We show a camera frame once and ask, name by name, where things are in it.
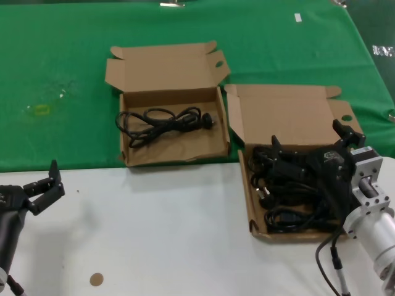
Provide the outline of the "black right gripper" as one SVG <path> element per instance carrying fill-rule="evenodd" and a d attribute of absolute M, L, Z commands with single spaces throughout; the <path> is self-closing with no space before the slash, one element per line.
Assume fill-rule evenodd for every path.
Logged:
<path fill-rule="evenodd" d="M 344 223 L 351 211 L 351 179 L 355 173 L 355 163 L 351 160 L 350 146 L 359 149 L 365 146 L 365 135 L 333 120 L 332 127 L 339 136 L 334 144 L 315 147 L 307 154 L 284 150 L 275 135 L 272 141 L 272 173 L 276 177 L 293 181 L 308 180 L 307 166 L 317 180 L 317 186 L 332 207 L 335 216 Z"/>

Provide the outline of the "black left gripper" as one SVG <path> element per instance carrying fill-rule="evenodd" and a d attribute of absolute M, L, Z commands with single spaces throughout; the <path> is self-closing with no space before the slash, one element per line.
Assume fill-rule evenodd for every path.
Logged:
<path fill-rule="evenodd" d="M 29 211 L 39 215 L 65 195 L 60 170 L 52 160 L 48 177 L 21 186 L 1 185 L 1 269 L 9 272 L 20 233 L 28 211 L 28 200 L 33 194 L 42 194 L 29 203 Z"/>

